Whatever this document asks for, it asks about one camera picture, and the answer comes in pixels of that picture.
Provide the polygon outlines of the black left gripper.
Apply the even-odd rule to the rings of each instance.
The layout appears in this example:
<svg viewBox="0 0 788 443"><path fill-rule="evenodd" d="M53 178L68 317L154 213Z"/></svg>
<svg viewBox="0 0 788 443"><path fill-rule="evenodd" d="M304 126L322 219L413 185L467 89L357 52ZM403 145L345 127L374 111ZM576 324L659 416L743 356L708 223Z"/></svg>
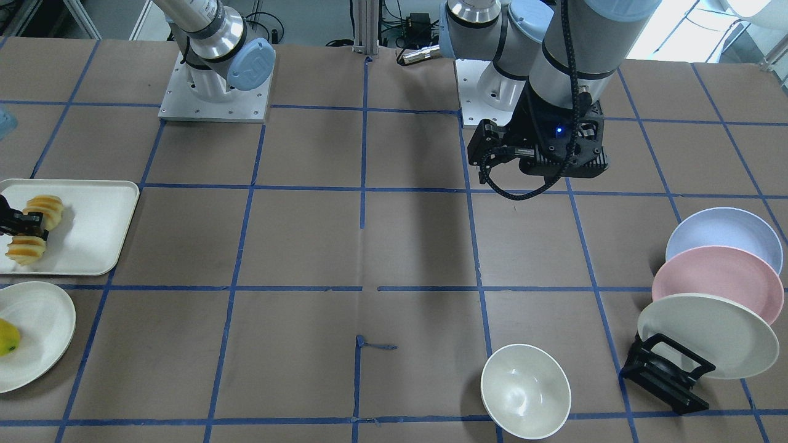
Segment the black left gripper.
<svg viewBox="0 0 788 443"><path fill-rule="evenodd" d="M554 106L535 92L520 97L506 125L506 144L514 149L526 175L595 178L609 167L603 149L603 113L591 93L579 94L579 120L571 107Z"/></svg>

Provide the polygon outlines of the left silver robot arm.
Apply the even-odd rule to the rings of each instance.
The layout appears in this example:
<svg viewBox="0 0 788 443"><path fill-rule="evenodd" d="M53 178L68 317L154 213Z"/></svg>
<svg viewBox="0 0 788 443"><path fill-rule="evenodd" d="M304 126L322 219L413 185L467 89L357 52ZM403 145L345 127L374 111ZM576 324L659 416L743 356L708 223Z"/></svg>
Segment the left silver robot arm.
<svg viewBox="0 0 788 443"><path fill-rule="evenodd" d="M446 1L445 58L490 62L521 84L504 124L481 119L468 162L487 184L516 161L526 175L594 178L609 167L603 90L661 5L659 1Z"/></svg>

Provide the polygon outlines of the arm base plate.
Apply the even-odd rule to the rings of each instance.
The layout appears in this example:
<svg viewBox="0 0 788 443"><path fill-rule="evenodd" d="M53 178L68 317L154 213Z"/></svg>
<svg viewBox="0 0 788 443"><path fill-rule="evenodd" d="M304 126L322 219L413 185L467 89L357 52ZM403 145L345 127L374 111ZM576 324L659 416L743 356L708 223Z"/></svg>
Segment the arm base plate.
<svg viewBox="0 0 788 443"><path fill-rule="evenodd" d="M175 57L158 117L178 122L263 124L267 120L273 75L261 86L243 92L213 70L197 70Z"/></svg>
<svg viewBox="0 0 788 443"><path fill-rule="evenodd" d="M465 129L475 129L483 120L506 126L514 119L518 128L532 126L546 134L560 122L561 108L542 97L528 76L535 67L536 81L547 94L571 90L559 85L568 76L549 62L515 55L489 62L458 59L455 67Z"/></svg>

